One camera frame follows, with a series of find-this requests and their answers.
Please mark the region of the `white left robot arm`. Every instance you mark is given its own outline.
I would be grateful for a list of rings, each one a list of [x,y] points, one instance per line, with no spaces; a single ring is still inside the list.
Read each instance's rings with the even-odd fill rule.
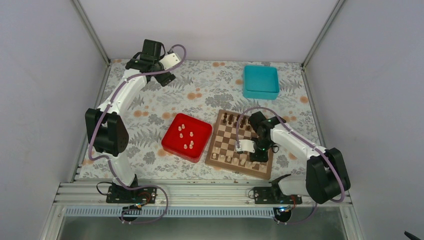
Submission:
[[[88,158],[93,162],[105,159],[113,176],[108,190],[100,193],[107,203],[141,207],[155,202],[158,188],[139,186],[129,163],[126,149],[130,137],[122,116],[151,79],[163,87],[171,83],[176,78],[172,71],[185,59],[185,55],[179,56],[173,48],[166,50],[163,43],[146,39],[142,50],[126,63],[112,93],[98,107],[85,112]]]

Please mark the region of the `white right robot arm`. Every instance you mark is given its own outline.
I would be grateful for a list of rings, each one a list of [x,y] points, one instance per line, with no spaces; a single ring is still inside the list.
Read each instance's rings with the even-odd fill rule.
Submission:
[[[270,191],[274,202],[282,204],[292,195],[311,197],[317,204],[344,201],[351,183],[340,150],[308,140],[279,116],[266,118],[258,111],[249,117],[248,123],[256,133],[250,140],[251,161],[266,163],[273,147],[284,147],[306,164],[304,176],[286,174],[274,181],[275,187]]]

